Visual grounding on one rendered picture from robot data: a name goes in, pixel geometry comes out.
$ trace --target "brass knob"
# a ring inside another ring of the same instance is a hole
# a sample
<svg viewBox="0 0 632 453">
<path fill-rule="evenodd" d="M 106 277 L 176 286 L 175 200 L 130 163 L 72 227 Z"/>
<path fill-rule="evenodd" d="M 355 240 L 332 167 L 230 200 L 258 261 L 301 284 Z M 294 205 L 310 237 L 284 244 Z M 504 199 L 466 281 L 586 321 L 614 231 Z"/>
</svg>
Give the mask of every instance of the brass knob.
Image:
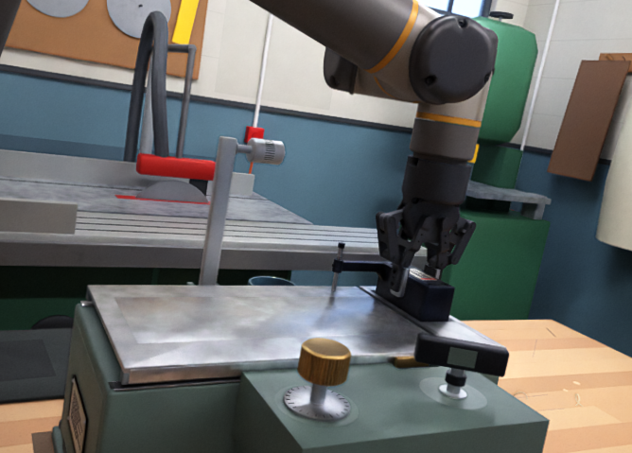
<svg viewBox="0 0 632 453">
<path fill-rule="evenodd" d="M 335 340 L 313 338 L 301 346 L 298 374 L 314 385 L 341 385 L 349 372 L 351 352 Z"/>
</svg>

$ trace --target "wooden tabletop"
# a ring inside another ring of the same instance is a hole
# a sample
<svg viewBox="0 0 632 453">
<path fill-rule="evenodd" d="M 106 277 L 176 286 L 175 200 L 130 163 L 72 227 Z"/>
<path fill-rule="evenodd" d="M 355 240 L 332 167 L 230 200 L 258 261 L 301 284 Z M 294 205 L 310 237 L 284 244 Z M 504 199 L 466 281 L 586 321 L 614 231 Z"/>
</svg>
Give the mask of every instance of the wooden tabletop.
<svg viewBox="0 0 632 453">
<path fill-rule="evenodd" d="M 467 322 L 511 356 L 500 387 L 551 422 L 545 453 L 632 453 L 632 358 L 552 320 Z M 0 453 L 32 453 L 61 400 L 0 406 Z"/>
</svg>

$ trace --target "blue wall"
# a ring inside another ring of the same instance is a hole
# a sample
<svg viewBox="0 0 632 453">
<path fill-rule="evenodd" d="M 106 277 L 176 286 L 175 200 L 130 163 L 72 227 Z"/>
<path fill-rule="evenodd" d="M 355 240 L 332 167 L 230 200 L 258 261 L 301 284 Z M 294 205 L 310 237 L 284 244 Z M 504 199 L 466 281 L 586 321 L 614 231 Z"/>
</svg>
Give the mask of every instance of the blue wall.
<svg viewBox="0 0 632 453">
<path fill-rule="evenodd" d="M 547 172 L 550 157 L 526 152 L 519 190 L 553 200 L 530 318 L 553 319 L 632 356 L 632 252 L 595 238 L 608 166 L 592 182 Z"/>
<path fill-rule="evenodd" d="M 0 73 L 0 148 L 121 160 L 129 103 L 123 90 Z M 174 152 L 180 101 L 170 99 L 167 111 Z M 242 140 L 252 118 L 248 110 L 192 102 L 185 155 L 215 158 L 218 138 Z M 258 194 L 319 225 L 375 227 L 376 212 L 399 205 L 409 133 L 272 113 L 262 113 L 259 125 L 286 144 L 287 157 L 280 166 L 255 165 Z M 248 166 L 237 158 L 238 172 Z M 331 273 L 293 279 L 326 284 Z M 341 285 L 359 279 L 346 274 Z"/>
</svg>

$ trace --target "label on black box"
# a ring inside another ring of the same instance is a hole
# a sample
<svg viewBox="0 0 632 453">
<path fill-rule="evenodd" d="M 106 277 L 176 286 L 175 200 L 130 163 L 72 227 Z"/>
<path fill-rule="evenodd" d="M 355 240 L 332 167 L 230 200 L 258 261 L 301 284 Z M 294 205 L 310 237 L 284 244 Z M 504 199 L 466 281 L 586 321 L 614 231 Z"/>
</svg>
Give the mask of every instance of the label on black box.
<svg viewBox="0 0 632 453">
<path fill-rule="evenodd" d="M 88 420 L 81 402 L 79 394 L 79 385 L 73 377 L 72 390 L 70 391 L 70 410 L 68 411 L 68 425 L 70 426 L 70 435 L 73 438 L 75 453 L 83 453 L 83 443 L 85 441 L 85 429 Z"/>
</svg>

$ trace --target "black wall trim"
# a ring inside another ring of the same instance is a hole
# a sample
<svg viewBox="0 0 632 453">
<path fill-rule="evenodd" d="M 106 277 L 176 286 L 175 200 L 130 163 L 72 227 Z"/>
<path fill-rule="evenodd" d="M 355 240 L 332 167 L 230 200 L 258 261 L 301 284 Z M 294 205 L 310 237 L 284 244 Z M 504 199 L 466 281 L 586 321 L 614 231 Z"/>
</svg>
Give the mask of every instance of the black wall trim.
<svg viewBox="0 0 632 453">
<path fill-rule="evenodd" d="M 515 148 L 515 149 L 520 149 L 520 145 L 516 144 L 516 143 L 505 143 L 503 145 L 500 145 L 502 147 L 508 147 L 508 148 Z M 536 147 L 524 147 L 525 151 L 528 151 L 529 153 L 533 153 L 535 155 L 545 155 L 550 157 L 551 154 L 553 153 L 552 149 L 546 149 L 546 148 L 536 148 Z M 599 159 L 599 164 L 601 164 L 602 166 L 609 166 L 612 163 L 611 160 L 608 159 Z"/>
<path fill-rule="evenodd" d="M 62 81 L 64 83 L 73 83 L 76 85 L 90 86 L 97 88 L 107 88 L 111 90 L 122 90 L 124 92 L 131 92 L 132 86 L 124 83 L 114 83 L 111 81 L 103 81 L 101 79 L 82 78 L 79 76 L 70 76 L 59 73 L 49 73 L 46 71 L 39 71 L 37 69 L 27 69 L 25 67 L 15 67 L 13 65 L 0 65 L 0 73 L 8 73 L 19 76 L 26 76 L 30 78 L 42 78 L 53 81 Z M 182 99 L 183 95 L 176 92 L 167 92 L 167 97 Z M 224 100 L 220 98 L 206 97 L 206 96 L 191 96 L 192 102 L 199 102 L 201 104 L 216 104 L 218 106 L 225 106 L 227 108 L 237 108 L 241 110 L 254 111 L 255 105 L 245 102 L 235 102 L 232 100 Z M 390 132 L 402 132 L 413 133 L 413 129 L 407 127 L 399 127 L 398 125 L 388 125 L 385 123 L 373 123 L 360 120 L 353 120 L 351 118 L 339 118 L 338 116 L 328 116 L 325 114 L 305 113 L 294 110 L 284 110 L 281 108 L 274 108 L 271 106 L 261 106 L 262 113 L 280 114 L 282 116 L 292 116 L 295 118 L 307 118 L 310 120 L 320 120 L 328 123 L 335 123 L 339 125 L 351 125 L 354 127 L 365 127 L 368 129 L 377 129 L 379 131 Z"/>
</svg>

